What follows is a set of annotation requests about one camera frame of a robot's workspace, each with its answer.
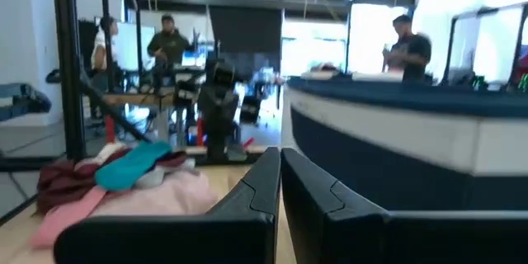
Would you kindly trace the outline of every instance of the fabric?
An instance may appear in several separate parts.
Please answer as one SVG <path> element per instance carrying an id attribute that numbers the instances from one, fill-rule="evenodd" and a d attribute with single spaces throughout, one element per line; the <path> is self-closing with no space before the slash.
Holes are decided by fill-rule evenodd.
<path id="1" fill-rule="evenodd" d="M 199 215 L 218 201 L 203 174 L 179 171 L 166 177 L 161 186 L 106 194 L 99 186 L 81 200 L 51 210 L 30 240 L 33 248 L 51 248 L 69 226 L 88 216 L 103 215 Z"/>
<path id="2" fill-rule="evenodd" d="M 97 157 L 77 165 L 63 160 L 40 169 L 37 212 L 46 214 L 55 206 L 83 198 L 96 185 L 96 171 L 128 153 L 129 150 L 123 148 L 123 144 L 108 144 Z"/>
<path id="3" fill-rule="evenodd" d="M 182 170 L 165 177 L 161 186 L 129 191 L 105 199 L 93 212 L 99 215 L 199 215 L 218 201 L 207 177 Z"/>
<path id="4" fill-rule="evenodd" d="M 92 51 L 92 69 L 95 68 L 95 60 L 96 60 L 96 51 L 97 47 L 102 46 L 103 48 L 106 48 L 106 42 L 105 42 L 105 31 L 102 29 L 99 29 L 99 31 L 96 34 L 96 38 L 93 41 L 93 51 Z M 116 44 L 116 38 L 111 38 L 111 48 L 112 48 L 112 58 L 114 61 L 117 61 L 117 44 Z"/>
<path id="5" fill-rule="evenodd" d="M 134 186 L 139 189 L 160 186 L 167 174 L 179 170 L 191 170 L 194 169 L 195 165 L 195 160 L 191 158 L 184 162 L 178 162 L 178 158 L 174 158 L 173 161 L 156 162 L 154 169 L 140 177 Z"/>
<path id="6" fill-rule="evenodd" d="M 106 190 L 94 186 L 81 200 L 61 205 L 44 217 L 44 221 L 30 239 L 33 248 L 50 248 L 67 227 L 86 219 L 102 202 Z"/>
<path id="7" fill-rule="evenodd" d="M 159 158 L 170 153 L 171 150 L 171 146 L 164 142 L 141 143 L 123 158 L 98 170 L 96 184 L 108 191 L 128 190 Z"/>

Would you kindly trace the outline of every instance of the white shirt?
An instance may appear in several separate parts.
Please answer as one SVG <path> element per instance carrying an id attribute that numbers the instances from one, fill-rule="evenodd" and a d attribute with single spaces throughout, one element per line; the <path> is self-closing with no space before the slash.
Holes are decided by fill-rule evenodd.
<path id="1" fill-rule="evenodd" d="M 103 48 L 106 48 L 105 43 L 105 31 L 99 30 L 96 34 L 96 39 L 93 43 L 93 51 L 92 51 L 92 69 L 95 68 L 95 62 L 96 62 L 96 50 L 98 46 L 102 46 Z M 111 47 L 112 47 L 112 58 L 114 61 L 117 61 L 117 44 L 116 44 L 116 38 L 111 38 Z M 103 67 L 106 66 L 106 58 L 103 60 Z"/>

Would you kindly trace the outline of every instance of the person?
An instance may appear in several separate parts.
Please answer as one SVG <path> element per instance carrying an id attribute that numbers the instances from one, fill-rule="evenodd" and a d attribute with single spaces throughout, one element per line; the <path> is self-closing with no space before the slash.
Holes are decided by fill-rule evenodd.
<path id="1" fill-rule="evenodd" d="M 173 68 L 174 64 L 182 64 L 184 51 L 194 48 L 175 27 L 174 19 L 170 14 L 162 16 L 162 27 L 163 29 L 151 39 L 147 51 L 156 59 L 156 65 L 163 64 Z"/>
<path id="2" fill-rule="evenodd" d="M 390 51 L 384 49 L 384 65 L 389 71 L 403 70 L 404 82 L 423 82 L 426 66 L 431 61 L 431 42 L 423 35 L 413 34 L 413 20 L 402 15 L 393 20 L 398 42 Z"/>
<path id="3" fill-rule="evenodd" d="M 106 72 L 106 38 L 105 38 L 105 29 L 108 28 L 111 35 L 111 50 L 112 58 L 115 65 L 117 65 L 117 45 L 115 43 L 115 38 L 119 31 L 117 29 L 117 22 L 111 16 L 103 17 L 99 21 L 99 28 L 96 33 L 94 40 L 93 51 L 92 51 L 92 85 L 102 92 L 108 91 L 108 74 Z M 97 115 L 97 109 L 94 105 L 91 105 L 92 116 L 100 117 Z"/>

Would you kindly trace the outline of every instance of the desk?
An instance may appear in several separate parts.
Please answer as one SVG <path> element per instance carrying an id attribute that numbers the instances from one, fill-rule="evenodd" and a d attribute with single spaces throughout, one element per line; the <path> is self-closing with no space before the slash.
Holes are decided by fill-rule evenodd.
<path id="1" fill-rule="evenodd" d="M 283 147 L 385 209 L 528 209 L 525 94 L 292 78 L 282 120 Z"/>
<path id="2" fill-rule="evenodd" d="M 105 94 L 103 99 L 110 105 L 118 106 L 131 104 L 135 106 L 149 106 L 158 109 L 156 116 L 156 128 L 158 129 L 158 138 L 170 143 L 170 134 L 168 122 L 170 118 L 171 107 L 174 106 L 174 87 L 162 87 L 159 95 L 154 94 Z M 177 144 L 180 148 L 185 146 L 185 130 L 183 129 L 182 111 L 177 111 Z"/>
<path id="3" fill-rule="evenodd" d="M 196 151 L 201 151 L 201 148 L 194 148 L 193 152 Z M 249 166 L 211 166 L 199 169 L 209 178 L 213 191 L 219 196 L 225 196 L 248 171 Z M 277 263 L 295 264 L 282 198 L 280 198 L 279 212 Z M 41 217 L 35 216 L 35 206 L 31 205 L 0 228 L 0 264 L 53 264 L 50 250 L 33 251 L 27 243 L 41 220 Z"/>

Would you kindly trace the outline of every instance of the floor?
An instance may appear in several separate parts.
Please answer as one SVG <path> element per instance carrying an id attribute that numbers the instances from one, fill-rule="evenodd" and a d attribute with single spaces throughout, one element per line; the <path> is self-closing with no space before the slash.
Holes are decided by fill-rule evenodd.
<path id="1" fill-rule="evenodd" d="M 209 178 L 211 189 L 219 196 L 225 196 L 247 170 L 248 167 L 201 168 L 201 171 Z M 35 216 L 34 213 L 35 206 L 32 205 L 0 228 L 0 264 L 53 263 L 51 251 L 33 251 L 27 244 L 41 221 L 41 218 Z M 296 263 L 282 200 L 280 200 L 279 207 L 276 263 Z"/>
<path id="2" fill-rule="evenodd" d="M 129 121 L 134 123 L 144 122 L 148 114 L 146 109 L 129 110 Z M 279 145 L 282 117 L 281 110 L 276 109 L 275 95 L 262 102 L 260 116 L 258 126 L 242 126 L 242 142 L 254 138 L 255 145 Z M 155 139 L 155 131 L 150 135 Z M 88 155 L 99 152 L 106 142 L 104 130 L 87 130 L 85 139 Z M 125 139 L 134 141 L 129 135 Z M 62 122 L 47 127 L 0 127 L 0 150 L 8 157 L 59 156 L 64 153 L 65 141 Z M 175 135 L 171 142 L 176 145 Z"/>

